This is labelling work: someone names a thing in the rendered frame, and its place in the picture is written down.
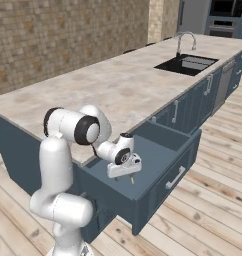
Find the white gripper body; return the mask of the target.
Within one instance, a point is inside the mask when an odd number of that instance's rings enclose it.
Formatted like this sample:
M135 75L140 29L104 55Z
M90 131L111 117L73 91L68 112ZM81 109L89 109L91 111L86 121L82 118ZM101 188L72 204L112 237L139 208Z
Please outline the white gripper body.
M123 165L115 165L110 163L107 166L107 175L109 178L117 178L124 175L133 174L139 172L142 168L141 161L135 161L132 163L126 162Z

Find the blue open drawer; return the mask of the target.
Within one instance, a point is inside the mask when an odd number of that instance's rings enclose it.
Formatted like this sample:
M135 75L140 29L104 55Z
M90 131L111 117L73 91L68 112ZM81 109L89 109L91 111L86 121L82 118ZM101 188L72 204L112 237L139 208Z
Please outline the blue open drawer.
M100 200L116 216L132 225L138 235L163 201L183 178L196 159L201 130L185 134L148 121L133 131L135 152L142 159L142 169L134 177L115 181L107 176L107 162L95 159L77 170L78 190ZM171 189L168 181L178 174L180 166L186 171Z

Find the blue drawer stack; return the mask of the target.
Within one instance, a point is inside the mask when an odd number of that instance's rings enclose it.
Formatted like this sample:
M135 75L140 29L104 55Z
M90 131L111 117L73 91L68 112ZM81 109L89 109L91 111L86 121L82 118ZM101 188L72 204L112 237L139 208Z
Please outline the blue drawer stack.
M239 86L242 76L242 51L235 57L235 65L232 71L226 97L229 97Z

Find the blue lower cupboard door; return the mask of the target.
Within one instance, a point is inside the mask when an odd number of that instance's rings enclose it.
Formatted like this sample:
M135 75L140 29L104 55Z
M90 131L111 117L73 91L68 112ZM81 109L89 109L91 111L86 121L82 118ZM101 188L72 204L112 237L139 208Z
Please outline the blue lower cupboard door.
M91 243L116 217L116 214L106 207L100 200L94 199L86 192L83 192L81 196L89 200L94 208L92 219L87 226L81 229L84 240L87 243Z

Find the blue cupboard door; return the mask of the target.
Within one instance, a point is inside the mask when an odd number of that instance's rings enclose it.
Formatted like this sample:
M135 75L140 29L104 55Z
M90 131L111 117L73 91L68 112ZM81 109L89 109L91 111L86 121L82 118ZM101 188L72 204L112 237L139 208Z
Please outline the blue cupboard door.
M187 131L189 133L193 133L197 128L199 128L210 115L210 110L208 109L209 96L208 94L206 95L208 76L196 84L191 90L187 126Z
M87 243L91 243L116 217L116 214L106 207L100 200L94 199L86 192L83 192L81 196L89 200L94 208L92 219L87 226L81 229L84 240Z
M172 123L175 110L175 100L156 115L157 123L184 132L187 119L189 96L185 94L176 100L179 101L176 123Z

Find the black sink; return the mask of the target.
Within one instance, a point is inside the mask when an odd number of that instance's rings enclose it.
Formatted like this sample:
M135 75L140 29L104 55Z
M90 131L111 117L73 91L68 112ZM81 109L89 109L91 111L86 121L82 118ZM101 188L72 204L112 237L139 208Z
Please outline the black sink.
M177 57L155 66L155 69L188 76L196 76L216 62L217 59L215 58L180 54Z

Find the grey dishwasher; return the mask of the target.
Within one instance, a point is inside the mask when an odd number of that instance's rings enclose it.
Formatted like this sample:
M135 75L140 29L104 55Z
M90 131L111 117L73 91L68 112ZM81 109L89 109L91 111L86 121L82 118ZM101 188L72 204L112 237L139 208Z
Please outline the grey dishwasher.
M227 89L229 86L229 82L230 82L230 78L231 78L231 75L233 72L234 65L235 65L235 60L232 59L230 62L228 62L223 67L220 82L219 82L219 87L218 87L218 91L217 91L217 95L216 95L216 99L215 99L215 104L214 104L214 108L213 108L214 112L216 112L225 101L225 96L227 93Z

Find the silver tap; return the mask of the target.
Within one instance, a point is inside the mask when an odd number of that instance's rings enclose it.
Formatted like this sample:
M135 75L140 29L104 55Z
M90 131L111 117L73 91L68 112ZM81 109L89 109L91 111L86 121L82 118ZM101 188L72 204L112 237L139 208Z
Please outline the silver tap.
M179 32L178 33L178 44L177 44L176 57L179 57L181 55L181 40L182 40L182 37L184 35L186 35L186 34L190 35L192 37L192 39L193 39L193 44L192 44L191 50L192 51L196 50L197 41L196 41L195 35L192 32L190 32L190 31Z

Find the grey fridge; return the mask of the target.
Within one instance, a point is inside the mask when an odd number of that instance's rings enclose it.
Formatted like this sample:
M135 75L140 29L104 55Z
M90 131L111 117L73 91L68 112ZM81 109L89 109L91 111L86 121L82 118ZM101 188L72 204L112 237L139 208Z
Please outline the grey fridge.
M210 0L180 0L177 31L205 32Z

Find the black wall oven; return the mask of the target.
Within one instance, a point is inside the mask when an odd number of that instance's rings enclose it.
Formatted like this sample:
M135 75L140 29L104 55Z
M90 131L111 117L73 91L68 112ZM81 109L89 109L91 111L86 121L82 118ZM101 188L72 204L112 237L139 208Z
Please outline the black wall oven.
M242 39L242 0L211 0L205 34Z

